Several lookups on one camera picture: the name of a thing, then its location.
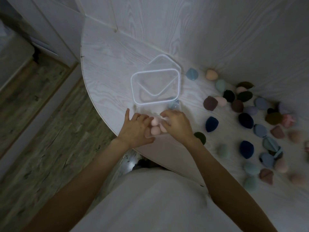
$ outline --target person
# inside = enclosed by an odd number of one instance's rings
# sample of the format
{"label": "person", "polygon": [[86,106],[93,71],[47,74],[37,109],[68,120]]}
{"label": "person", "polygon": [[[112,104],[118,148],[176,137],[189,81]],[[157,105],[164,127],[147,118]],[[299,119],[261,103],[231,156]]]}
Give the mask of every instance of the person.
{"label": "person", "polygon": [[131,149],[153,143],[145,129],[153,117],[135,113],[117,138],[57,192],[23,231],[244,231],[275,227],[241,185],[193,135],[184,113],[160,114],[167,132],[191,154],[206,187],[172,171],[134,170],[84,218],[114,165]]}

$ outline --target forearm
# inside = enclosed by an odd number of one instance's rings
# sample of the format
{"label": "forearm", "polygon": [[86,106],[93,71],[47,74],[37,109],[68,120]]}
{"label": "forearm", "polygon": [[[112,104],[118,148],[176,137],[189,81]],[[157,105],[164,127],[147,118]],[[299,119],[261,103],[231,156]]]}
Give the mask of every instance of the forearm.
{"label": "forearm", "polygon": [[214,203],[242,231],[276,231],[254,199],[209,153],[199,139],[184,144],[193,157]]}
{"label": "forearm", "polygon": [[23,231],[69,231],[84,216],[106,177],[127,150],[114,139],[86,168],[54,195]]}

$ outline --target hand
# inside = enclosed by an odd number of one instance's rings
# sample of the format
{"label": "hand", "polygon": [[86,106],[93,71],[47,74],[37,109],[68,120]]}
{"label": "hand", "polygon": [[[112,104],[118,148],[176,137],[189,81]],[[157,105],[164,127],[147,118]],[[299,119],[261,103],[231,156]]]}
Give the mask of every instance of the hand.
{"label": "hand", "polygon": [[128,149],[153,143],[155,141],[154,137],[145,137],[145,129],[149,129],[149,125],[153,120],[153,117],[149,117],[145,114],[141,115],[139,113],[135,113],[130,120],[129,112],[130,110],[127,108],[125,122],[123,123],[117,139],[125,143]]}
{"label": "hand", "polygon": [[162,120],[161,124],[181,144],[184,145],[186,142],[195,138],[190,121],[183,112],[165,110],[161,112],[160,116],[169,118],[170,124],[165,120]]}

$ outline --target right hand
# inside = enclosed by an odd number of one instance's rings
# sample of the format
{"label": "right hand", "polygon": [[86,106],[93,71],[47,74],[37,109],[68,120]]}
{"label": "right hand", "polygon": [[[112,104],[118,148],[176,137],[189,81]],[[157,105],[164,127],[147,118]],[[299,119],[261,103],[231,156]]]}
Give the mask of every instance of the right hand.
{"label": "right hand", "polygon": [[169,118],[170,124],[168,124],[165,120],[162,120],[161,124],[167,132],[181,144],[184,145],[186,142],[190,142],[192,139],[195,139],[190,121],[183,112],[176,110],[165,110],[160,113],[160,116]]}

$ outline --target navy blue makeup sponge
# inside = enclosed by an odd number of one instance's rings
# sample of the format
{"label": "navy blue makeup sponge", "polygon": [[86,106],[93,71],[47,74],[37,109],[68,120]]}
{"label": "navy blue makeup sponge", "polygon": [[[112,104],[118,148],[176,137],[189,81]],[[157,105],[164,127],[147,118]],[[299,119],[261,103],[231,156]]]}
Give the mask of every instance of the navy blue makeup sponge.
{"label": "navy blue makeup sponge", "polygon": [[247,113],[241,113],[238,116],[239,123],[247,129],[252,129],[253,127],[253,119]]}
{"label": "navy blue makeup sponge", "polygon": [[219,121],[215,117],[209,117],[208,120],[206,121],[206,131],[208,133],[214,131],[218,127]]}
{"label": "navy blue makeup sponge", "polygon": [[239,146],[239,152],[245,159],[249,159],[253,155],[254,146],[248,141],[242,141]]}

